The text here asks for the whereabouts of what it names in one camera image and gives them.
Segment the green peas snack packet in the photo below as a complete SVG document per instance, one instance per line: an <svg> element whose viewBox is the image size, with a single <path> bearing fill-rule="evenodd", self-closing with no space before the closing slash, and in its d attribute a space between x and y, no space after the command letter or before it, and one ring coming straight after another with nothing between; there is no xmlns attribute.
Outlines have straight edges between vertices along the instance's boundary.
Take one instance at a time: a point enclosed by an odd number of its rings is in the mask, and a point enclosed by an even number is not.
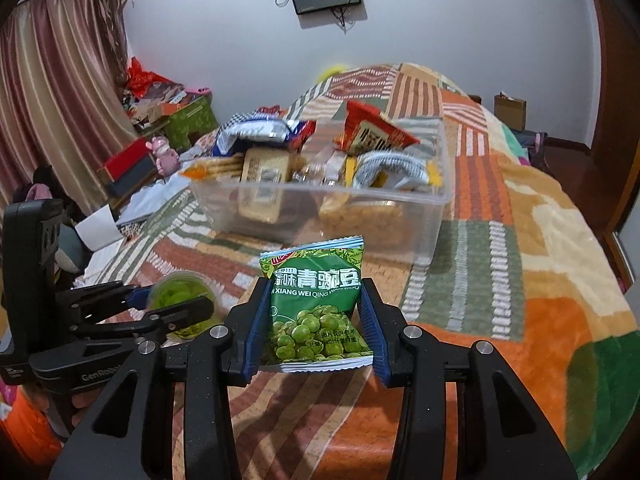
<svg viewBox="0 0 640 480"><path fill-rule="evenodd" d="M372 364L373 353L352 322L363 248L360 236L350 236L260 255L271 284L262 368L327 373Z"/></svg>

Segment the toasted bun slices pack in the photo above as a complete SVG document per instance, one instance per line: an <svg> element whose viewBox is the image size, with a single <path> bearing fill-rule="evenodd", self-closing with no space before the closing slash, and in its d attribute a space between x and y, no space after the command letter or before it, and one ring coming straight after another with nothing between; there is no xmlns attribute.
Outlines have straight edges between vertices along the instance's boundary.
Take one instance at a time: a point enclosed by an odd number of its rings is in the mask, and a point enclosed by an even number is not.
<svg viewBox="0 0 640 480"><path fill-rule="evenodd" d="M278 148L250 148L244 157L238 207L241 216L275 224L280 218L283 191L279 184L290 180L292 154Z"/></svg>

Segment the clear plastic storage bin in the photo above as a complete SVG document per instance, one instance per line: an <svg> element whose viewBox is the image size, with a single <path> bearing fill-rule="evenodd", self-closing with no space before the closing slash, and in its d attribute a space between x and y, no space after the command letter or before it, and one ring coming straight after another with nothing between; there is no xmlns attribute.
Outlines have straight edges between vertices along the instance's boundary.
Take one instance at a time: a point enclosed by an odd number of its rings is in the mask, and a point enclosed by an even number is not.
<svg viewBox="0 0 640 480"><path fill-rule="evenodd" d="M294 246L359 235L369 256L430 264L452 184L445 125L436 117L397 119L420 140L401 152L350 157L334 148L341 122L319 122L303 149L292 154L292 174L279 184L277 223L240 215L244 154L203 158L186 172L198 204L218 232Z"/></svg>

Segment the white grey plastic bag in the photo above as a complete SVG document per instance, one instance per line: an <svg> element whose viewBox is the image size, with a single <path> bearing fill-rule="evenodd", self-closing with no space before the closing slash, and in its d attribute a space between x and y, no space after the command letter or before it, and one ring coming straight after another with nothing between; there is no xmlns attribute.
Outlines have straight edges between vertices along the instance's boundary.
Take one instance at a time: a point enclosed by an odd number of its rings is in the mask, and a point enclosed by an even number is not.
<svg viewBox="0 0 640 480"><path fill-rule="evenodd" d="M128 204L119 214L118 226L149 218L163 207L168 200L189 186L190 180L180 174L173 174L168 180L160 179L147 185L131 196Z"/></svg>

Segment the pink plush toy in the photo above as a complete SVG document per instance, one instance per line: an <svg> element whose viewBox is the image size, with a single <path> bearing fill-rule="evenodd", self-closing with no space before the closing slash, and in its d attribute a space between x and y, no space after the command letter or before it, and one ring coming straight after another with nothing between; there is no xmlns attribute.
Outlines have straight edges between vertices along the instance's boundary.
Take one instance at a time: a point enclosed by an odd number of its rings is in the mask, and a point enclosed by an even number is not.
<svg viewBox="0 0 640 480"><path fill-rule="evenodd" d="M158 174L169 178L180 169L179 154L170 146L166 136L153 136L145 142L146 148L155 160Z"/></svg>

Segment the green gift box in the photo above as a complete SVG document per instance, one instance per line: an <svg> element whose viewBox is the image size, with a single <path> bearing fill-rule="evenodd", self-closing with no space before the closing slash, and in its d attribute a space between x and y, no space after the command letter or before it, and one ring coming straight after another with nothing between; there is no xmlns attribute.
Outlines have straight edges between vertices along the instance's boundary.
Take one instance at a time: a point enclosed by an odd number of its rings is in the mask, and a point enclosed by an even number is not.
<svg viewBox="0 0 640 480"><path fill-rule="evenodd" d="M209 96L199 96L187 106L167 117L163 126L169 145L178 153L188 150L195 141L218 128Z"/></svg>

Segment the striped brown curtain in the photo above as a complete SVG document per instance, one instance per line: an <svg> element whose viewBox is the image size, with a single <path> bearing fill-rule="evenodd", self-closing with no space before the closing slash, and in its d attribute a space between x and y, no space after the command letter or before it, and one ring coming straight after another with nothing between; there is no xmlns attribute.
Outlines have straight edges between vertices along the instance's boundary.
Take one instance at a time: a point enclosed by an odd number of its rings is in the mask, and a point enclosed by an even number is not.
<svg viewBox="0 0 640 480"><path fill-rule="evenodd" d="M28 0L1 26L1 203L51 167L86 214L106 201L98 170L136 133L122 107L120 0Z"/></svg>

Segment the white blue striped snack bag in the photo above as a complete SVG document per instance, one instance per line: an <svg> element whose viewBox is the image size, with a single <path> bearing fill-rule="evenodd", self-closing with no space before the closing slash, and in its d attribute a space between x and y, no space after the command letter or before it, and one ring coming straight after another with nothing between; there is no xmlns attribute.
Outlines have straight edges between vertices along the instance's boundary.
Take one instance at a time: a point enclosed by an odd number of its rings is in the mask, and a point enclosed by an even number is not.
<svg viewBox="0 0 640 480"><path fill-rule="evenodd" d="M250 148L299 152L316 132L314 120L283 119L278 114L236 114L221 126L210 154L231 157Z"/></svg>

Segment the red plastic bag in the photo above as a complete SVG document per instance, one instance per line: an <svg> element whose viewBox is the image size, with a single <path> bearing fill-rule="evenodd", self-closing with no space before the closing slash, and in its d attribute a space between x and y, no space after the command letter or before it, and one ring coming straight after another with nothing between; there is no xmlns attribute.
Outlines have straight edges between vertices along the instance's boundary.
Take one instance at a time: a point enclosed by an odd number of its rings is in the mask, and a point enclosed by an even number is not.
<svg viewBox="0 0 640 480"><path fill-rule="evenodd" d="M133 56L127 68L126 89L137 99L143 99L153 84L172 84L170 79L154 72L148 72L140 61Z"/></svg>

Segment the brown wooden door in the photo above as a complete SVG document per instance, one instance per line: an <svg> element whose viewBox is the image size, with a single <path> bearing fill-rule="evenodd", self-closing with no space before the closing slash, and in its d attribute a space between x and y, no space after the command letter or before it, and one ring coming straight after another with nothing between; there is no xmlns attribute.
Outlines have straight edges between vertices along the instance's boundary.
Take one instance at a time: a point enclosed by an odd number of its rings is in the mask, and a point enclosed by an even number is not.
<svg viewBox="0 0 640 480"><path fill-rule="evenodd" d="M594 229L614 272L630 279L620 231L638 193L639 23L624 0L593 0L600 40L600 98L591 160L596 167Z"/></svg>

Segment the red snack bag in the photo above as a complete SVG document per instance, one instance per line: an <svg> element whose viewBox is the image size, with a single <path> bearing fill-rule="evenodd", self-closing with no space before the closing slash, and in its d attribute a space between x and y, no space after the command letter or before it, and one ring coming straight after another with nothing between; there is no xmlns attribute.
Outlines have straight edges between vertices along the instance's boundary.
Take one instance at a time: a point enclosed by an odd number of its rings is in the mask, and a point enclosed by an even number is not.
<svg viewBox="0 0 640 480"><path fill-rule="evenodd" d="M372 151L403 151L420 140L390 122L376 107L350 100L346 103L344 132L335 140L350 156Z"/></svg>

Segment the yellow curved headboard cushion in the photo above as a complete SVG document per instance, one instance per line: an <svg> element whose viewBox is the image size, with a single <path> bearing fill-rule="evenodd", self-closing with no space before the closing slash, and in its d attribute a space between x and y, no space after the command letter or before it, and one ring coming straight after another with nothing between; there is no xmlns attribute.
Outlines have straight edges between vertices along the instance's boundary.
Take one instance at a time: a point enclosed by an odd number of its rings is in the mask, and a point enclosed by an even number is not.
<svg viewBox="0 0 640 480"><path fill-rule="evenodd" d="M348 71L348 66L344 64L334 64L324 70L317 79L318 84L321 84L323 81L331 79L337 75L341 75Z"/></svg>

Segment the brown cardboard box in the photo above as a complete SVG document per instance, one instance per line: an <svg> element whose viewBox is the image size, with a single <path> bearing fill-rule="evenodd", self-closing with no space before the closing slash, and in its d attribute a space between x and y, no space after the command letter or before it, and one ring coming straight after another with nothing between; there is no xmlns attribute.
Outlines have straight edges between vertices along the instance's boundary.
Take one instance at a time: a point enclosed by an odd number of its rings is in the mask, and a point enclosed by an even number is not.
<svg viewBox="0 0 640 480"><path fill-rule="evenodd" d="M494 115L512 130L526 128L527 102L500 92L494 97Z"/></svg>

